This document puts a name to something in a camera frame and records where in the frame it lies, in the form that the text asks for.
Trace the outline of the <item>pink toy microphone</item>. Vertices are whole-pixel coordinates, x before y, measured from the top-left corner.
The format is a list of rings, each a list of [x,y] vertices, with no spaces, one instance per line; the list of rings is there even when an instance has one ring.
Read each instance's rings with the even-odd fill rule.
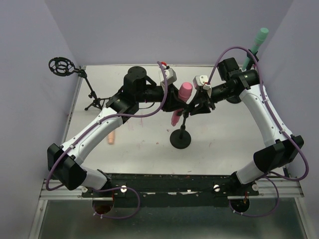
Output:
[[[183,102],[187,102],[188,99],[191,97],[193,85],[190,82],[184,82],[179,91],[178,91],[178,98]],[[176,126],[182,113],[183,109],[175,110],[171,117],[171,125]]]

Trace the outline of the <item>black round-base clamp stand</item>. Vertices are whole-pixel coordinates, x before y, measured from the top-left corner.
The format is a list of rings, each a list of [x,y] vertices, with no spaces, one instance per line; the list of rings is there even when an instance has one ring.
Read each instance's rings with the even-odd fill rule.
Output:
[[[170,135],[170,143],[173,147],[177,149],[185,149],[189,147],[191,143],[191,135],[189,132],[186,130],[186,119],[189,117],[190,112],[195,108],[194,103],[190,103],[186,109],[184,110],[179,110],[176,115],[181,117],[183,116],[183,121],[182,125],[180,126],[179,129],[174,130],[171,135]]]

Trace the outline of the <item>mint green toy microphone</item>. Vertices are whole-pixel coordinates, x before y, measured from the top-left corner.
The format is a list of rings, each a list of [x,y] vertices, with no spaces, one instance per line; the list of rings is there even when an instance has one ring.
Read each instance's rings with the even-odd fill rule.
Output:
[[[248,49],[250,53],[246,54],[246,59],[242,67],[243,71],[250,70],[252,66],[255,64],[253,57],[250,54],[256,57],[260,46],[265,42],[268,34],[269,34],[269,30],[268,28],[265,28],[265,27],[260,28],[260,30],[257,32],[252,47]]]

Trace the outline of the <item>black round-base clip mic stand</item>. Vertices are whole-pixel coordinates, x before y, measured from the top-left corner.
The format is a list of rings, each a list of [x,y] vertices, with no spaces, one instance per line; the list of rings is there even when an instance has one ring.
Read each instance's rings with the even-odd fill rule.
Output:
[[[245,70],[250,70],[251,68],[255,68],[256,62],[259,62],[259,58],[257,57],[258,51],[256,53],[253,53],[250,49],[248,51],[249,51],[249,53],[247,53],[248,63]]]

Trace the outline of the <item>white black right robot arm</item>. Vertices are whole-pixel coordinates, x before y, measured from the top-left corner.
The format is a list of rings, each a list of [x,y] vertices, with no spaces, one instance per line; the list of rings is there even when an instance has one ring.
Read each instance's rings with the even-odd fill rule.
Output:
[[[266,95],[256,70],[240,70],[234,58],[223,60],[217,69],[224,81],[221,85],[211,87],[205,75],[193,79],[196,94],[190,103],[190,114],[210,113],[215,109],[215,104],[223,100],[233,104],[243,102],[248,108],[262,135],[265,148],[255,152],[249,164],[231,175],[232,185],[239,187],[291,163],[304,140],[285,127]]]

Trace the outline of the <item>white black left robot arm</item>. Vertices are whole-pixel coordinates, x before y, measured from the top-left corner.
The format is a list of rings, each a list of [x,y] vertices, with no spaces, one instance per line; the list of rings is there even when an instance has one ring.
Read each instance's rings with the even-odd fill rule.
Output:
[[[175,71],[164,62],[159,63],[159,68],[163,81],[157,85],[143,67],[131,67],[124,77],[123,86],[109,98],[95,119],[70,140],[49,146],[49,174],[45,183],[48,191],[57,189],[49,186],[52,177],[68,190],[79,186],[98,191],[106,189],[109,181],[106,174],[83,166],[90,152],[131,118],[148,118],[159,111],[173,112],[185,108],[174,86],[177,80]]]

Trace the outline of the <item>black robot base mounting bar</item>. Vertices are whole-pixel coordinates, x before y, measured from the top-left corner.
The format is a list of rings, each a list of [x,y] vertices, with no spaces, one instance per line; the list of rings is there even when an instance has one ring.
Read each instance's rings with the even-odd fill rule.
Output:
[[[242,186],[231,175],[114,173],[109,178],[107,192],[89,189],[82,197],[94,202],[111,200],[118,208],[226,207],[229,198],[259,194],[252,183]]]

